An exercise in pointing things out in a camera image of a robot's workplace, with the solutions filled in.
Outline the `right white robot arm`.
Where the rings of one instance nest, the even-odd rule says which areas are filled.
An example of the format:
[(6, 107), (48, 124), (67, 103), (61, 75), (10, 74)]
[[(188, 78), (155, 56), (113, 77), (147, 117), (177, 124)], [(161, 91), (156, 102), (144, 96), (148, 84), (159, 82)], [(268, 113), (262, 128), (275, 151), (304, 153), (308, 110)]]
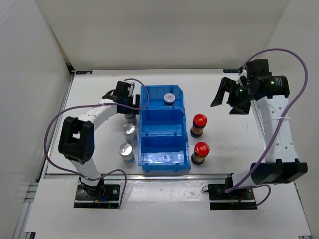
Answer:
[(238, 80), (221, 79), (211, 107), (222, 104), (225, 93), (229, 94), (227, 104), (232, 115), (247, 115), (251, 104), (256, 104), (266, 144), (260, 159), (250, 169), (230, 175), (224, 186), (226, 197), (235, 199), (244, 188), (291, 183), (307, 173), (308, 165), (299, 161), (294, 148), (287, 77), (274, 76), (267, 59), (252, 60), (246, 63)]

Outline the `small dark label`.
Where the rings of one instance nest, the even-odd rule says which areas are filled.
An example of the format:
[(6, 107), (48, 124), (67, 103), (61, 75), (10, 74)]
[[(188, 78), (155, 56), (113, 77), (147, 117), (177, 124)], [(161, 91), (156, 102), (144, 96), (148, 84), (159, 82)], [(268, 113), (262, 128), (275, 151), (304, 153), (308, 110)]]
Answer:
[(91, 75), (93, 74), (92, 70), (88, 70), (88, 71), (76, 71), (75, 72), (76, 75)]
[(238, 69), (223, 69), (223, 73), (225, 74), (238, 74)]

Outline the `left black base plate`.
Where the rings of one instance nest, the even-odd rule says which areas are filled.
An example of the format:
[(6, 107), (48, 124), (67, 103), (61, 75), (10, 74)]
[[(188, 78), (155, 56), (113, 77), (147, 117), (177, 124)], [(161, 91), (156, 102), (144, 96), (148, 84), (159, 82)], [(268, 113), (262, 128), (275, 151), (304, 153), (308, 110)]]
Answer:
[(73, 208), (76, 209), (118, 209), (122, 199), (121, 181), (105, 180), (96, 188), (89, 188), (78, 182)]

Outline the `silver-top bottle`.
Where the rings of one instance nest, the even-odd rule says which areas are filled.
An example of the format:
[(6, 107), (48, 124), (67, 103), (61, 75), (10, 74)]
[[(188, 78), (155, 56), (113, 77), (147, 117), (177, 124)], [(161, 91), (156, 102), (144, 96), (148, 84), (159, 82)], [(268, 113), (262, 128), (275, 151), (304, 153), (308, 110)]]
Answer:
[(133, 148), (130, 144), (124, 143), (119, 148), (119, 154), (122, 161), (127, 166), (133, 166), (136, 162)]
[(138, 145), (138, 137), (136, 133), (135, 125), (132, 123), (127, 123), (123, 126), (123, 134), (126, 139), (126, 142), (130, 144), (132, 147), (136, 147)]

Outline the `red-lid jar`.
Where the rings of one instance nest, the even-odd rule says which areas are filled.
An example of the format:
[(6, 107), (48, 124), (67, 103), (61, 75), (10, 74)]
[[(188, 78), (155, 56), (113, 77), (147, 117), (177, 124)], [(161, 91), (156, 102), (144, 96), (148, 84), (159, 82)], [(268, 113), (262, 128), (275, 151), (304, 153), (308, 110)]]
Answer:
[(201, 137), (203, 130), (207, 125), (207, 117), (203, 114), (197, 114), (194, 116), (192, 121), (192, 127), (190, 133), (193, 137)]
[(198, 142), (194, 147), (193, 154), (191, 155), (191, 161), (196, 165), (203, 164), (209, 152), (210, 147), (207, 143)]

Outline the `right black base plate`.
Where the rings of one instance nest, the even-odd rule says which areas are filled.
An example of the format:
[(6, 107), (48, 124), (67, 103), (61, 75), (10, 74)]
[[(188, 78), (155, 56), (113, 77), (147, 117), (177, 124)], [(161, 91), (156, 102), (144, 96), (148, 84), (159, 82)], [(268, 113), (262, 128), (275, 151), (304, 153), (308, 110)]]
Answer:
[(256, 210), (256, 200), (252, 189), (240, 189), (225, 193), (224, 184), (208, 184), (202, 188), (208, 193), (211, 211)]

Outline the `blue three-compartment plastic bin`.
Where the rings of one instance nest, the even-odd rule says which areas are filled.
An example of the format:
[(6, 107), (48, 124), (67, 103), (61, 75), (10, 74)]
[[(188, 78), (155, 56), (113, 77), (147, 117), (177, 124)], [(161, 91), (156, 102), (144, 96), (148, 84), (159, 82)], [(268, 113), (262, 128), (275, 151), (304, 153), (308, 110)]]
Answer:
[[(163, 97), (173, 93), (172, 106), (165, 106)], [(188, 135), (183, 91), (178, 85), (141, 87), (139, 117), (138, 165), (145, 173), (188, 172)]]

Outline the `white-lid jar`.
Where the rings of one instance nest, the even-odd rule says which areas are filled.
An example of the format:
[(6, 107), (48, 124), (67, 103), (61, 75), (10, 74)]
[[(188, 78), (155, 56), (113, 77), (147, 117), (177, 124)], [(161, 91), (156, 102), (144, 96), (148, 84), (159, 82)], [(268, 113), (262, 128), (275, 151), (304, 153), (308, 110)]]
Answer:
[(165, 106), (172, 106), (175, 103), (176, 97), (173, 93), (166, 93), (163, 97)]
[(137, 123), (136, 115), (125, 114), (124, 117), (125, 117), (127, 123), (131, 123), (133, 125), (135, 125)]

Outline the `small dark label left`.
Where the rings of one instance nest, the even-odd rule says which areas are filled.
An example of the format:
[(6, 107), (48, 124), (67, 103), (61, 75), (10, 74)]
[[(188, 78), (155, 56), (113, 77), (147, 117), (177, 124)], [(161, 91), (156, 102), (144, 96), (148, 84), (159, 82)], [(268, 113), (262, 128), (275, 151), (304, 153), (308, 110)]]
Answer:
[(88, 71), (76, 71), (75, 72), (76, 75), (91, 75), (93, 74), (92, 70), (88, 70)]

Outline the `small dark label right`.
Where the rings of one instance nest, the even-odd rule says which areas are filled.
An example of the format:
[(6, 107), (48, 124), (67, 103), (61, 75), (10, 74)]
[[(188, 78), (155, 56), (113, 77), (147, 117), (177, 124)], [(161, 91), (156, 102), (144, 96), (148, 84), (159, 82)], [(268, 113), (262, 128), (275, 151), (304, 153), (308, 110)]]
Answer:
[(238, 69), (223, 69), (223, 73), (225, 74), (238, 74)]

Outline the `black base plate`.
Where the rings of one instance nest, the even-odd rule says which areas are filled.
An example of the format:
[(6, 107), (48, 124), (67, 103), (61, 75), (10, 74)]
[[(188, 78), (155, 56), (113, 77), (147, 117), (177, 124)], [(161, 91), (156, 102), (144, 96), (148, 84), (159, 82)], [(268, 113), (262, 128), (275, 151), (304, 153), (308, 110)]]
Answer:
[(256, 200), (252, 189), (240, 189), (225, 193), (224, 184), (208, 184), (202, 188), (208, 193), (211, 211), (256, 210)]
[(121, 181), (105, 180), (96, 188), (89, 188), (78, 182), (73, 208), (76, 209), (118, 209), (122, 199)]

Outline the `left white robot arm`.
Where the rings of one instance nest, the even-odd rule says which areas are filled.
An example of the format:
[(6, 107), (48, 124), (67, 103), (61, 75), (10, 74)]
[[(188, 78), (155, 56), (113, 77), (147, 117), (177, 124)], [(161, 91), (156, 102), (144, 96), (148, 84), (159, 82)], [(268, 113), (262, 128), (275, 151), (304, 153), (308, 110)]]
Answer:
[(77, 170), (81, 183), (93, 199), (103, 197), (105, 188), (102, 176), (93, 161), (95, 130), (116, 114), (129, 119), (140, 113), (140, 95), (134, 95), (135, 79), (118, 81), (114, 90), (108, 91), (96, 106), (78, 117), (66, 117), (63, 122), (58, 151)]

